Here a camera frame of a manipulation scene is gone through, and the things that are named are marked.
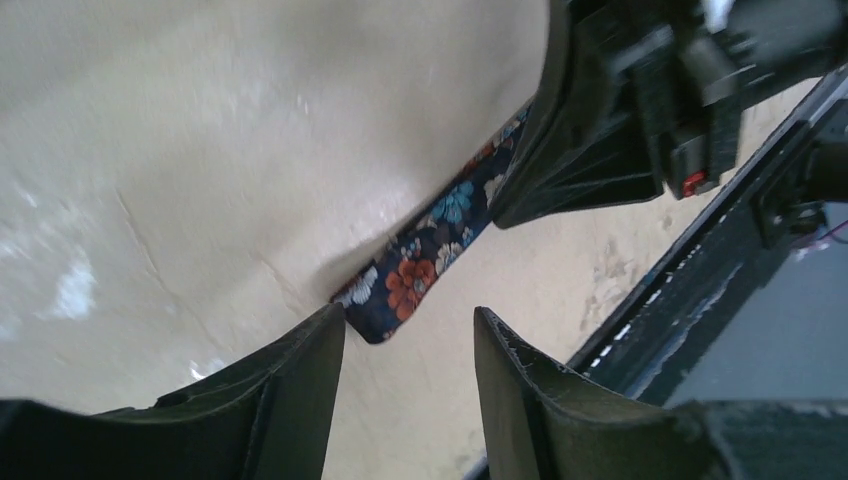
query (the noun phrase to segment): floral fabric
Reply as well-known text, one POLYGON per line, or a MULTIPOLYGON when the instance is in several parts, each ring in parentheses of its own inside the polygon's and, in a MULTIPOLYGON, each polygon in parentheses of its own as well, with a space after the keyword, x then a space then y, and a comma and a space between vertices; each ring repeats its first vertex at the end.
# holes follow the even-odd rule
POLYGON ((489 204, 526 116, 525 110, 483 147, 436 201, 333 296, 331 301, 344 306, 347 321, 368 343, 389 339, 489 225, 489 204))

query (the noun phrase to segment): blue flower pattern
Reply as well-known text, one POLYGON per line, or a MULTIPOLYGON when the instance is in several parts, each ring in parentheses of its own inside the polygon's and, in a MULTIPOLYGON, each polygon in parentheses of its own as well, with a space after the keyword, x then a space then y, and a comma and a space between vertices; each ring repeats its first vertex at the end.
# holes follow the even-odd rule
POLYGON ((512 160, 515 145, 521 138, 527 110, 513 119, 466 165, 462 173, 441 193, 438 200, 414 218, 392 239, 387 250, 366 265, 333 299, 345 307, 347 321, 368 343, 382 343, 391 338, 404 320, 390 301, 398 275, 403 280, 426 284, 422 292, 432 288, 435 278, 453 265, 491 222, 488 203, 497 184, 512 160), (394 283, 389 282, 393 276, 394 283))
POLYGON ((436 202, 431 214, 433 220, 447 220, 449 223, 457 224, 462 221, 463 213, 471 208, 471 194, 474 193, 474 185, 471 182, 462 182, 444 198, 436 202))

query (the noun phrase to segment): white paint patch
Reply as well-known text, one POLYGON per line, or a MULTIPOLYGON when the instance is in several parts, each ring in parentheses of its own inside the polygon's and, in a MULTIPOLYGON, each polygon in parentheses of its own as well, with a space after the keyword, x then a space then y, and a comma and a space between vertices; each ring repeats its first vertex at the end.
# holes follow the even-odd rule
POLYGON ((32 207, 32 208, 38 207, 38 200, 36 200, 35 197, 32 196, 31 193, 24 192, 24 193, 21 194, 21 196, 24 197, 24 200, 26 200, 26 202, 29 204, 30 207, 32 207))
POLYGON ((713 293, 713 295, 709 299, 707 299, 706 302, 704 302, 704 305, 701 306, 701 308, 697 312, 695 312, 695 321, 700 320, 705 313, 709 312, 710 309, 713 308, 716 302, 721 300, 721 297, 723 297, 724 293, 727 292, 727 286, 730 284, 730 281, 733 280, 733 277, 736 276, 736 274, 739 272, 739 269, 741 268, 742 264, 740 263, 736 266, 736 268, 733 269, 732 272, 730 272, 730 275, 728 275, 727 279, 725 279, 725 281, 721 284, 718 290, 716 290, 715 293, 713 293))
POLYGON ((692 260, 692 257, 694 257, 694 256, 695 256, 695 253, 696 253, 698 250, 700 250, 700 249, 701 249, 701 245, 700 245, 700 244, 695 245, 695 248, 693 248, 693 249, 689 252, 689 255, 686 255, 686 258, 684 258, 683 260, 681 260, 681 261, 680 261, 680 263, 679 263, 679 264, 677 264, 677 270, 679 271, 679 270, 681 270, 683 267, 685 267, 685 266, 686 266, 686 262, 688 262, 689 260, 692 260))
POLYGON ((625 335, 627 335, 627 332, 629 332, 629 331, 630 331, 630 324, 628 323, 627 325, 624 326, 624 328, 621 329, 620 332, 618 332, 618 335, 613 337, 613 340, 615 340, 616 342, 621 340, 622 338, 624 338, 625 335))
POLYGON ((58 318, 85 320, 94 307, 91 293, 95 283, 91 262, 83 254, 82 258, 71 263, 68 273, 59 279, 51 314, 58 318))
POLYGON ((192 361, 189 364, 189 371, 191 372, 191 378, 195 380, 203 380, 204 378, 217 373, 224 369, 227 364, 221 360, 220 358, 213 358, 208 364, 206 364, 205 368, 201 368, 196 362, 192 361))
POLYGON ((683 344, 686 343, 686 338, 689 337, 689 330, 692 328, 692 325, 694 325, 694 323, 686 327, 686 330, 681 332, 680 336, 674 340, 674 343, 666 347, 665 353, 659 359, 658 368, 655 368, 651 375, 648 376, 648 378, 645 378, 642 381, 642 384, 639 385, 634 391, 627 392, 628 397, 639 398, 640 396, 642 396, 643 393, 645 393, 645 390, 648 389, 648 386, 653 383, 657 375, 662 372, 663 365, 665 365, 668 359, 673 357, 674 354, 677 353, 678 350, 680 350, 680 347, 682 347, 683 344))
POLYGON ((800 262, 801 260, 807 258, 807 255, 815 252, 821 252, 823 250, 827 250, 830 248, 830 243, 827 241, 819 240, 816 243, 810 245, 809 247, 799 248, 795 250, 793 255, 793 259, 796 262, 800 262))
POLYGON ((309 116, 309 102, 307 102, 306 99, 303 98, 303 95, 301 95, 301 94, 297 95, 297 106, 299 108, 303 109, 303 113, 306 116, 309 116))
POLYGON ((647 301, 647 302, 645 302, 645 305, 650 305, 650 304, 654 303, 654 300, 656 300, 657 298, 659 298, 659 296, 660 296, 660 294, 661 294, 661 293, 662 293, 662 289, 659 289, 659 290, 657 290, 656 292, 654 292, 654 294, 653 294, 653 295, 651 295, 651 298, 649 298, 649 299, 648 299, 648 301, 647 301))
POLYGON ((828 405, 821 403, 795 402, 789 404, 789 408, 802 415, 819 415, 824 418, 830 418, 833 414, 831 409, 828 408, 828 405))
POLYGON ((21 247, 9 240, 0 241, 0 259, 16 258, 21 253, 21 247))
POLYGON ((718 33, 727 28, 727 16, 733 9, 734 0, 701 0, 704 6, 704 20, 710 33, 718 33))

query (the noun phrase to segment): purple wire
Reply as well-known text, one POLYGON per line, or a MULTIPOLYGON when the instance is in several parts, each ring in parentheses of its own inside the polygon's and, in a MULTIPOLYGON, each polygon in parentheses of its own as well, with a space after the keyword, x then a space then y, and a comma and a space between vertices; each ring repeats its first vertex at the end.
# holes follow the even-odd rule
POLYGON ((830 229, 830 231, 825 233, 824 235, 822 235, 819 238, 819 240, 824 240, 825 238, 828 238, 828 237, 838 240, 838 238, 835 237, 834 235, 839 233, 839 231, 842 230, 843 228, 845 228, 846 226, 848 226, 848 220, 845 220, 844 222, 842 222, 839 225, 835 226, 834 228, 830 229))

